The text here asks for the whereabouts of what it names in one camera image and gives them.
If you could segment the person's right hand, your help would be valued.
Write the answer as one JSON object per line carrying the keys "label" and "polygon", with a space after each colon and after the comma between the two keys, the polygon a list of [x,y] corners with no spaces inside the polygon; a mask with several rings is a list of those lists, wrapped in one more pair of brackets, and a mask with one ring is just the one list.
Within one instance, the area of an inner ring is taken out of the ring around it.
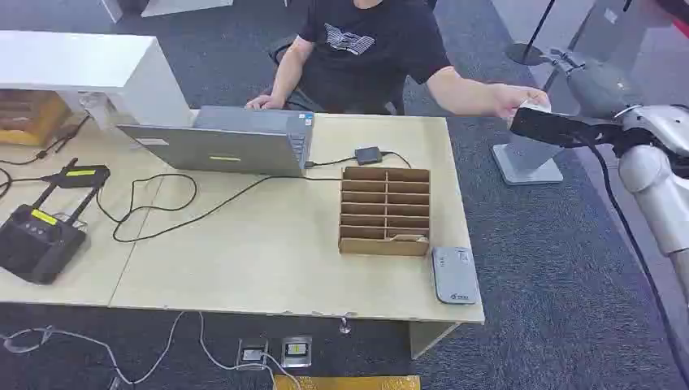
{"label": "person's right hand", "polygon": [[262,94],[248,101],[245,108],[250,110],[281,110],[284,108],[285,102],[284,97]]}

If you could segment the person's left hand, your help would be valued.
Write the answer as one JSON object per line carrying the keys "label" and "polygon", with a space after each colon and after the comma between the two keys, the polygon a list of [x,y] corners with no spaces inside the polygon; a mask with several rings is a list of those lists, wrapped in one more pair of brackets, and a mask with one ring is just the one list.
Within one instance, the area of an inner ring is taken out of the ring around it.
{"label": "person's left hand", "polygon": [[511,84],[491,84],[489,89],[493,97],[492,113],[497,118],[512,119],[524,103],[543,108],[551,106],[548,95],[541,89]]}

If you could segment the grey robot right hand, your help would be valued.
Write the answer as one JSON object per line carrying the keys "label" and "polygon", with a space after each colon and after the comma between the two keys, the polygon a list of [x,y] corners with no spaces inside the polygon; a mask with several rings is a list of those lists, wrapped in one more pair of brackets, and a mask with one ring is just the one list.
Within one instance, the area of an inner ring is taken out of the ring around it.
{"label": "grey robot right hand", "polygon": [[615,120],[644,104],[638,86],[623,70],[610,63],[557,48],[541,54],[539,59],[564,74],[582,116]]}

